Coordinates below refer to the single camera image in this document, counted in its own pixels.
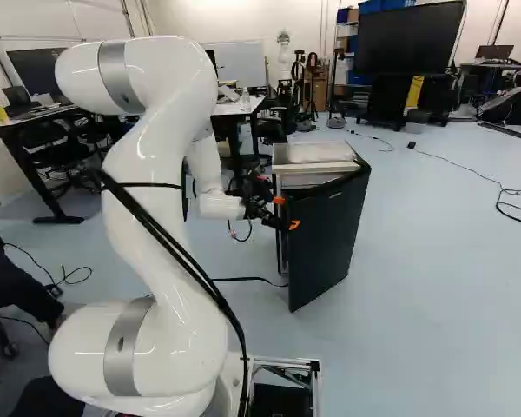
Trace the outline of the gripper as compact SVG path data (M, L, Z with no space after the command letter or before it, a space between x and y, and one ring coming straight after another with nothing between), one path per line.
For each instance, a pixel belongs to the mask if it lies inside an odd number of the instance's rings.
M278 231L294 231L300 226L300 220L289 220L286 217L270 213L270 210L267 208L268 204L283 205L285 202L286 199L278 195L266 197L258 195L244 196L241 198L241 204L245 208L243 218L248 221L261 219L262 225Z

